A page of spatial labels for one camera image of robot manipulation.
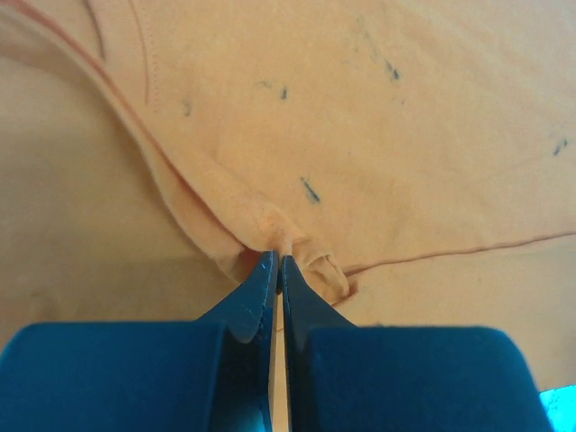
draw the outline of orange fabric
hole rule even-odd
[[[67,205],[46,202],[57,192],[32,187],[40,174],[6,168],[29,183],[4,191],[3,215],[28,232],[56,224],[51,241],[90,251],[80,266],[103,260],[125,281],[181,259],[154,316],[216,301],[203,282],[216,275],[171,214],[236,282],[255,252],[293,253],[357,323],[499,327],[542,388],[576,382],[573,2],[0,0],[0,14],[4,150],[57,158],[68,181]],[[36,202],[53,213],[25,225]],[[19,299],[5,321],[20,325],[38,317],[18,277],[3,296]],[[94,281],[49,286],[34,291],[57,304],[49,318],[90,315],[69,296],[95,295]],[[122,316],[148,316],[132,302],[151,291],[123,289]],[[117,316],[104,310],[116,295],[98,297],[99,317]]]

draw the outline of dark stain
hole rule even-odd
[[[257,83],[255,83],[255,86],[262,86],[262,87],[266,87],[266,88],[272,88],[272,84],[270,84],[269,81],[258,81]]]
[[[380,50],[376,46],[376,43],[374,42],[372,36],[370,35],[370,32],[365,28],[365,19],[362,15],[360,15],[358,18],[356,18],[355,34],[356,34],[356,37],[360,36],[360,38],[366,42],[367,47],[369,49],[368,54],[370,56],[370,60],[374,64],[378,63],[379,57],[380,57]],[[355,42],[356,43],[354,46],[354,52],[357,53],[358,52],[357,40]]]
[[[398,81],[401,78],[398,69],[394,67],[392,63],[388,60],[386,60],[386,70],[388,70],[388,73],[390,74],[391,81]]]
[[[310,183],[308,183],[308,180],[306,180],[304,177],[300,177],[300,181],[302,182],[302,184],[306,188],[306,194],[308,195],[308,199],[310,200],[310,202],[312,204],[318,204],[320,202],[320,197],[318,196],[316,191],[314,191],[314,189],[312,189],[312,186],[310,186]]]
[[[568,140],[566,138],[561,139],[560,142],[558,142],[558,144],[556,144],[556,147],[554,148],[553,155],[558,156],[560,151],[566,147],[568,147]]]
[[[190,117],[190,114],[192,114],[192,104],[189,101],[183,101],[182,105],[184,106],[184,116]]]

